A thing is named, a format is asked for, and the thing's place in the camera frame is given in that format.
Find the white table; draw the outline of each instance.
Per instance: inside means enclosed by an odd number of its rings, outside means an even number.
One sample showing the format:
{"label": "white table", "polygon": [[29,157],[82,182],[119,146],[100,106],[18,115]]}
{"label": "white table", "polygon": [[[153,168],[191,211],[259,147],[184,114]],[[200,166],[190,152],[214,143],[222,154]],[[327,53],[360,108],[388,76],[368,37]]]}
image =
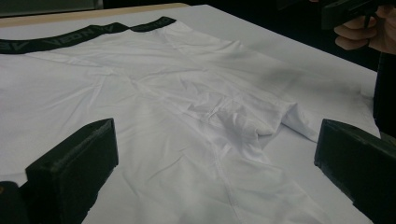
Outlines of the white table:
{"label": "white table", "polygon": [[[74,16],[63,14],[58,18],[55,15],[52,19],[43,21],[41,19],[38,21],[2,20],[0,21],[0,26],[2,26],[0,39],[29,39],[60,35],[90,24],[104,25],[115,21],[132,26],[167,16],[180,20],[203,33],[222,39],[240,40],[248,48],[303,70],[360,84],[362,94],[368,96],[368,104],[371,103],[376,76],[371,70],[278,35],[211,6],[189,7],[171,4],[165,7],[148,7],[148,9],[149,11],[143,8],[138,10],[135,8],[132,11],[117,9],[118,11],[113,11],[113,13],[92,11],[87,12],[85,16],[84,14]],[[315,149],[315,143],[281,127],[281,132],[264,150],[273,164],[286,170],[291,178],[328,213],[332,223],[371,223],[352,205],[348,197],[333,185],[319,168],[314,166]]]}

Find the elastic waistband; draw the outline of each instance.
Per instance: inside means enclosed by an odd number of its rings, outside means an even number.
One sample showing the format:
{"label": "elastic waistband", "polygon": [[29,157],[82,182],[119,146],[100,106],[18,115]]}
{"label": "elastic waistband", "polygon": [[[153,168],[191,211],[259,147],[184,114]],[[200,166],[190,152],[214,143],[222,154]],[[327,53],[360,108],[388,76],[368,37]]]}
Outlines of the elastic waistband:
{"label": "elastic waistband", "polygon": [[144,33],[163,28],[169,24],[172,24],[175,21],[176,20],[168,17],[161,17],[156,21],[136,25],[133,27],[128,27],[121,23],[114,22],[109,25],[103,26],[90,25],[64,35],[57,35],[52,37],[26,40],[0,39],[0,54],[24,54],[36,51],[67,48],[85,41],[92,40],[100,35],[116,34],[124,32],[126,30]]}

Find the black device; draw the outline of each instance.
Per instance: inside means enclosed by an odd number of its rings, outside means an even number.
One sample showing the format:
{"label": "black device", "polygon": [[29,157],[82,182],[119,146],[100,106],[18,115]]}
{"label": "black device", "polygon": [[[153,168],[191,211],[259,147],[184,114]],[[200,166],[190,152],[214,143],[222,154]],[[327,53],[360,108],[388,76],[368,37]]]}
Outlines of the black device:
{"label": "black device", "polygon": [[[278,9],[283,9],[301,1],[308,0],[276,0],[276,4]],[[330,30],[359,16],[368,20],[384,5],[396,5],[396,0],[319,0],[321,28]]]}
{"label": "black device", "polygon": [[118,163],[114,120],[85,125],[30,164],[20,188],[0,182],[0,223],[80,224]]}

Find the white fabric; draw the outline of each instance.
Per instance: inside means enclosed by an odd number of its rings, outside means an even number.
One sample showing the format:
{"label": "white fabric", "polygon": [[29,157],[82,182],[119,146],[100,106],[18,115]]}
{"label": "white fabric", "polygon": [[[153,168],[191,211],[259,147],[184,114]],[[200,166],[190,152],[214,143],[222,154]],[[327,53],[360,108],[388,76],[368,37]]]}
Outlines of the white fabric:
{"label": "white fabric", "polygon": [[84,223],[330,223],[262,153],[281,123],[378,135],[360,89],[180,21],[148,33],[0,55],[0,179],[92,121],[114,118],[120,165]]}

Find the finger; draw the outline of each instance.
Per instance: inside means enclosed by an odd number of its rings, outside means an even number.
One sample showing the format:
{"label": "finger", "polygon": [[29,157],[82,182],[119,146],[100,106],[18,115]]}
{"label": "finger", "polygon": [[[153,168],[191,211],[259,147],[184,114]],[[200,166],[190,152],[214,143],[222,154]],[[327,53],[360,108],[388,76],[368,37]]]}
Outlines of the finger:
{"label": "finger", "polygon": [[380,18],[396,17],[396,9],[393,5],[384,5],[378,7],[376,15]]}
{"label": "finger", "polygon": [[[361,29],[364,28],[365,17],[358,17],[352,21],[347,21],[343,25],[349,29]],[[376,19],[371,17],[367,27],[373,27],[376,25]]]}
{"label": "finger", "polygon": [[341,47],[342,49],[346,49],[346,50],[359,49],[359,48],[364,47],[368,43],[369,43],[368,39],[351,40],[351,39],[347,39],[342,36],[338,36],[335,39],[335,44],[338,45],[339,47]]}
{"label": "finger", "polygon": [[376,36],[375,27],[367,29],[349,29],[345,25],[337,26],[334,28],[336,34],[350,40],[362,40]]}

